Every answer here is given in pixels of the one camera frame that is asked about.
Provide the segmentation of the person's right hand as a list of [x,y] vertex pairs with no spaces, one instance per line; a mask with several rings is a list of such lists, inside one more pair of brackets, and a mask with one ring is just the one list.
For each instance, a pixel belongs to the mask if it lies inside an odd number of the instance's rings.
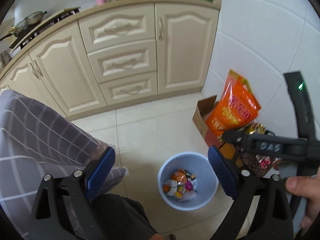
[[300,223],[300,228],[303,233],[306,233],[319,214],[319,168],[317,175],[314,177],[295,176],[287,178],[285,187],[287,192],[291,194],[291,198],[302,197],[307,200],[305,216]]

